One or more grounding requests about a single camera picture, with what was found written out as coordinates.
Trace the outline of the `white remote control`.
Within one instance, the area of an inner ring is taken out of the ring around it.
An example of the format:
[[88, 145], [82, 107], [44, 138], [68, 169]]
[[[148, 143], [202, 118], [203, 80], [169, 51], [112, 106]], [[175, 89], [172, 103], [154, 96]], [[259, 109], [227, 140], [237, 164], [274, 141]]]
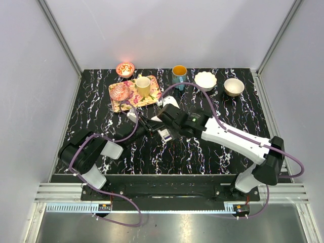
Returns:
[[[154, 116], [154, 117], [152, 117], [151, 119], [159, 119], [159, 118], [158, 118], [157, 116]], [[171, 140], [174, 140], [174, 139], [175, 139], [175, 137], [171, 134], [171, 131], [168, 130], [167, 128], [160, 128], [160, 129], [157, 130], [157, 132], [158, 132], [158, 134], [160, 135], [161, 139], [162, 139], [164, 142], [168, 142], [168, 141], [171, 141]], [[166, 134], [169, 134], [169, 135], [172, 137], [172, 139], [170, 139], [170, 140], [165, 140], [165, 139], [163, 138], [163, 136], [166, 135]]]

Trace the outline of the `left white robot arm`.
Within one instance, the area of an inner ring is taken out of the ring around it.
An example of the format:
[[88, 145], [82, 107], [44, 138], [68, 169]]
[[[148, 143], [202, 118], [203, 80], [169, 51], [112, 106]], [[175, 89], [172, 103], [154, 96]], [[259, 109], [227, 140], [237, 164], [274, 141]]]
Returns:
[[84, 180], [93, 186], [92, 195], [98, 200], [108, 198], [110, 189], [109, 182], [101, 174], [96, 161], [100, 156], [107, 156], [118, 159], [125, 149], [134, 141], [148, 134], [154, 134], [163, 129], [164, 124], [140, 116], [138, 126], [134, 130], [130, 124], [123, 124], [111, 139], [93, 137], [94, 132], [88, 129], [81, 129], [69, 141], [65, 142], [59, 149], [58, 158], [67, 166], [73, 161], [72, 172], [81, 175]]

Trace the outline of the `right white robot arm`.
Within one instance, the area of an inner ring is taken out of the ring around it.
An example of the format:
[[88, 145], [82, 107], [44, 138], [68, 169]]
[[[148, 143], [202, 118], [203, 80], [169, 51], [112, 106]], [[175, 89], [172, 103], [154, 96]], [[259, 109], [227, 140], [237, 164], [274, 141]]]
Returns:
[[284, 141], [278, 136], [271, 140], [236, 129], [216, 119], [203, 110], [190, 114], [167, 104], [157, 117], [181, 136], [196, 137], [234, 150], [253, 162], [239, 173], [231, 183], [230, 194], [235, 200], [244, 199], [260, 184], [274, 186], [278, 183], [284, 155]]

